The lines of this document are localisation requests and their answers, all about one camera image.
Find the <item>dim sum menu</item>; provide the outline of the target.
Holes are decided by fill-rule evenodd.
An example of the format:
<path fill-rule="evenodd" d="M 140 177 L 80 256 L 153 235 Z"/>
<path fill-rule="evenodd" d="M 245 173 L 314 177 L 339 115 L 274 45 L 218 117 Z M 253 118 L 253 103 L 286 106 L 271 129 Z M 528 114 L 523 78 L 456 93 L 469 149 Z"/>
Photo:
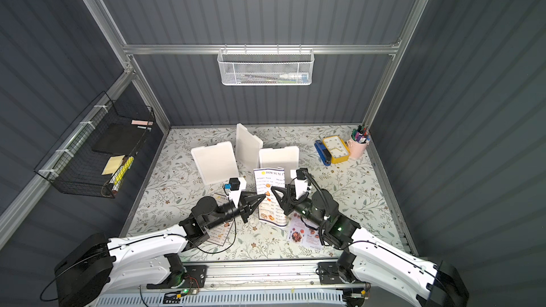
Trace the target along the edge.
<path fill-rule="evenodd" d="M 212 196 L 214 197 L 214 199 L 216 199 L 218 206 L 222 206 L 228 202 L 228 198 L 224 195 L 215 193 Z M 232 230 L 232 227 L 233 222 L 232 219 L 230 219 L 227 222 L 223 222 L 220 225 L 209 230 L 209 239 L 205 241 L 205 245 L 215 245 L 219 247 L 225 246 L 228 242 L 228 236 Z"/>
<path fill-rule="evenodd" d="M 277 227 L 286 227 L 287 216 L 281 209 L 272 187 L 284 188 L 284 169 L 255 169 L 255 186 L 258 195 L 265 195 L 265 199 L 259 205 L 259 220 Z"/>

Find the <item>white rack panel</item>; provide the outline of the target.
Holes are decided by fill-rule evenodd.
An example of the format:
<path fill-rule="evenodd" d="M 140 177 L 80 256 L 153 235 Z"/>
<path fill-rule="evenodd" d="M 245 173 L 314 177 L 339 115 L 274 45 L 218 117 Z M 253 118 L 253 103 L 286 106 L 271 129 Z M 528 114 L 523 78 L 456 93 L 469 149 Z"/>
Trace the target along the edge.
<path fill-rule="evenodd" d="M 241 123 L 236 126 L 235 158 L 246 169 L 259 168 L 259 153 L 263 148 L 263 140 L 250 133 Z"/>
<path fill-rule="evenodd" d="M 289 183 L 291 172 L 299 168 L 299 148 L 260 149 L 259 162 L 262 168 L 284 169 L 285 182 Z"/>
<path fill-rule="evenodd" d="M 206 186 L 224 183 L 239 176 L 233 145 L 230 142 L 196 147 L 191 150 L 191 155 Z"/>

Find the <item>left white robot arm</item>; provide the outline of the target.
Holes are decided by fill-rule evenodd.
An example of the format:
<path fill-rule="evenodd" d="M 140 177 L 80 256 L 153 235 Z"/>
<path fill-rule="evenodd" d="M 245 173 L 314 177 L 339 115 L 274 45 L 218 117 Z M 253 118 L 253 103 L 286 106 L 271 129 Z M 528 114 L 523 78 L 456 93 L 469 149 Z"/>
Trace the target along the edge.
<path fill-rule="evenodd" d="M 179 223 L 136 237 L 89 236 L 54 269 L 54 298 L 60 306 L 85 306 L 109 291 L 145 285 L 170 289 L 186 275 L 180 253 L 197 249 L 213 228 L 257 210 L 265 195 L 244 191 L 235 203 L 219 205 L 212 196 L 200 199 Z"/>

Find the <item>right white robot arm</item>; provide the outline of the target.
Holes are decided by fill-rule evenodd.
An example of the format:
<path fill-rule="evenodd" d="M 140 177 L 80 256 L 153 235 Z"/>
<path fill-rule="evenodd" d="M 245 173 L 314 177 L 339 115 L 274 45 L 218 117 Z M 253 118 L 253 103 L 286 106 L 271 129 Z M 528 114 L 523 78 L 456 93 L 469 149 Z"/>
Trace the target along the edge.
<path fill-rule="evenodd" d="M 367 282 L 413 306 L 466 306 L 469 291 L 457 269 L 434 263 L 388 244 L 344 215 L 325 189 L 295 197 L 293 185 L 274 186 L 272 194 L 286 214 L 296 212 L 317 226 L 319 239 L 342 252 L 336 263 L 346 283 Z"/>

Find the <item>pink special menu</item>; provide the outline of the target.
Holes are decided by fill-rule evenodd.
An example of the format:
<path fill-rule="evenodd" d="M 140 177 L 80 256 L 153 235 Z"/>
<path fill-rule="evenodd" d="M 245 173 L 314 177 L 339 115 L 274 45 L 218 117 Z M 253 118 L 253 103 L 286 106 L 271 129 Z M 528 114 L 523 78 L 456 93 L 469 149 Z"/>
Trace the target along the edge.
<path fill-rule="evenodd" d="M 310 250 L 323 250 L 318 232 L 310 228 L 300 214 L 292 213 L 288 217 L 287 240 L 289 243 L 305 247 Z"/>

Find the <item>blue stapler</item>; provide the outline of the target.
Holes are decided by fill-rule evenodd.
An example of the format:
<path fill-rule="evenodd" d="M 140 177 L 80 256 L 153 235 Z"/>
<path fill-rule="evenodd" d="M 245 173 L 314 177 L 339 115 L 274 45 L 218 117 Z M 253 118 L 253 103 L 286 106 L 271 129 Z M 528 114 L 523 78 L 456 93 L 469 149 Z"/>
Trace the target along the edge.
<path fill-rule="evenodd" d="M 332 156 L 329 150 L 326 148 L 324 143 L 321 140 L 316 140 L 314 142 L 314 147 L 319 155 L 324 166 L 331 166 Z"/>

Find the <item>yellow tray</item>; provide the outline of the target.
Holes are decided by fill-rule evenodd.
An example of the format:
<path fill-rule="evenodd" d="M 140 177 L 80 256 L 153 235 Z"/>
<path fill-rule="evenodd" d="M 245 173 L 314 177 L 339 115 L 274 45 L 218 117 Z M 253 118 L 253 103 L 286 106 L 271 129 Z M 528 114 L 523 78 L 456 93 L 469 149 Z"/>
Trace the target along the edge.
<path fill-rule="evenodd" d="M 324 146 L 331 155 L 331 163 L 337 164 L 349 159 L 350 152 L 347 144 L 339 136 L 328 136 L 322 140 Z"/>

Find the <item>pink pen cup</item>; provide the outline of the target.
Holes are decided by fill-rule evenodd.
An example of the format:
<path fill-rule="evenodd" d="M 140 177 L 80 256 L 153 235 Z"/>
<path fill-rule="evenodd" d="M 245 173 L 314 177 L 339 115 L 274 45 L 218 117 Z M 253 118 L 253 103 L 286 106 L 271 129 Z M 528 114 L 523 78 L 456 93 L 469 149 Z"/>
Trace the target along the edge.
<path fill-rule="evenodd" d="M 348 145 L 348 150 L 349 150 L 349 153 L 350 153 L 350 158 L 351 159 L 359 159 L 363 156 L 367 146 L 368 146 L 368 141 L 364 141 L 363 143 L 359 143 L 359 142 L 356 142 L 352 139 L 348 140 L 347 141 L 347 145 Z"/>

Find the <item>yellow patterned roll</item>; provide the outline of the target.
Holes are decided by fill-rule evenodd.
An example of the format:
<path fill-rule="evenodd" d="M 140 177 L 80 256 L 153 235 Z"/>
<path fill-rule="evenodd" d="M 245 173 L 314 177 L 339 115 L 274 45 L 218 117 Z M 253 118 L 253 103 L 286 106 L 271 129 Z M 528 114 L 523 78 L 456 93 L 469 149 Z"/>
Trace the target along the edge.
<path fill-rule="evenodd" d="M 133 156 L 125 156 L 122 159 L 119 157 L 119 160 L 119 166 L 116 167 L 114 172 L 112 172 L 111 179 L 107 185 L 112 194 L 117 194 L 119 191 L 119 188 L 125 178 L 125 174 L 129 171 L 129 169 L 131 169 L 135 158 Z"/>

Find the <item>white tube in basket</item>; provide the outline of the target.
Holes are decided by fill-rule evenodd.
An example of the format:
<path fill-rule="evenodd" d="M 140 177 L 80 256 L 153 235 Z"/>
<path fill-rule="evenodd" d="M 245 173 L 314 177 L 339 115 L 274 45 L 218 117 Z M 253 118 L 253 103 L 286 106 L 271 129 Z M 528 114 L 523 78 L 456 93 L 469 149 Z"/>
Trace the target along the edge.
<path fill-rule="evenodd" d="M 279 79 L 284 82 L 304 84 L 309 81 L 309 74 L 308 72 L 289 72 L 280 74 Z"/>

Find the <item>yellow sticky notepad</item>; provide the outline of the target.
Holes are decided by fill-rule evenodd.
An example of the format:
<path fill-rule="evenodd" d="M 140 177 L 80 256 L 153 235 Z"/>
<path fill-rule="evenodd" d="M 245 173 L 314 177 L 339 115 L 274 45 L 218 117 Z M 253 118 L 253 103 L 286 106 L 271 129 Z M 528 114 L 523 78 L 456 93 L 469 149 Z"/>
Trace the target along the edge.
<path fill-rule="evenodd" d="M 112 156 L 109 158 L 108 162 L 106 163 L 102 175 L 110 175 L 114 174 L 120 166 L 124 163 L 125 156 Z"/>

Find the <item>pink eraser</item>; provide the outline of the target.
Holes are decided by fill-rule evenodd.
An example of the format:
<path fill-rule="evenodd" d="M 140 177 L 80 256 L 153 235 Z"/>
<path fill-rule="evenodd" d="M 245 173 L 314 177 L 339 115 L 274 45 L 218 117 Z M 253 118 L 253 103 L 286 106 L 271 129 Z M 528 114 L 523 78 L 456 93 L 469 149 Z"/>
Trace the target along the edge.
<path fill-rule="evenodd" d="M 154 122 L 153 121 L 146 121 L 146 120 L 135 120 L 133 119 L 132 122 L 131 122 L 132 125 L 136 125 L 136 126 L 153 126 L 154 125 Z"/>

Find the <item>black notebook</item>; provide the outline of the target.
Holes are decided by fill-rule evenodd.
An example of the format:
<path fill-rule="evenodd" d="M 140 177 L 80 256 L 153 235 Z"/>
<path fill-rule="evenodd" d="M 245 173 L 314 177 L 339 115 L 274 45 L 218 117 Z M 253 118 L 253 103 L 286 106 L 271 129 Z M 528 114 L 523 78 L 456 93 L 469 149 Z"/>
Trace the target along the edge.
<path fill-rule="evenodd" d="M 147 132 L 148 130 L 143 126 L 110 124 L 91 149 L 94 152 L 111 156 L 136 154 L 142 146 Z"/>

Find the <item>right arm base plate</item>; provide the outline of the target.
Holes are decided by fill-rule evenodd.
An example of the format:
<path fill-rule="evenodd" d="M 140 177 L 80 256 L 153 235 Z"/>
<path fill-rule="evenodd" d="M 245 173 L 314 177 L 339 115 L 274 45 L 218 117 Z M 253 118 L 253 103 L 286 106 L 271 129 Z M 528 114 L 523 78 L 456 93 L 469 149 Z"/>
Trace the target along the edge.
<path fill-rule="evenodd" d="M 363 284 L 362 281 L 358 281 L 357 279 L 351 279 L 350 281 L 345 280 L 338 272 L 338 265 L 336 261 L 319 262 L 315 273 L 319 276 L 319 280 L 322 285 Z"/>

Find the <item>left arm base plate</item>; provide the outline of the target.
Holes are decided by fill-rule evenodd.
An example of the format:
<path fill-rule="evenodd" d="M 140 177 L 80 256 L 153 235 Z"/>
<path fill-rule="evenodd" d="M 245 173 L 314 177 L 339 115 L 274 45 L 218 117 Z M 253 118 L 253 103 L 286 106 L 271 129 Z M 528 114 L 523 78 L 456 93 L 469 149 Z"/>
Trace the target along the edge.
<path fill-rule="evenodd" d="M 208 267 L 190 265 L 170 268 L 169 275 L 159 284 L 147 284 L 148 290 L 158 289 L 201 289 L 205 285 Z"/>

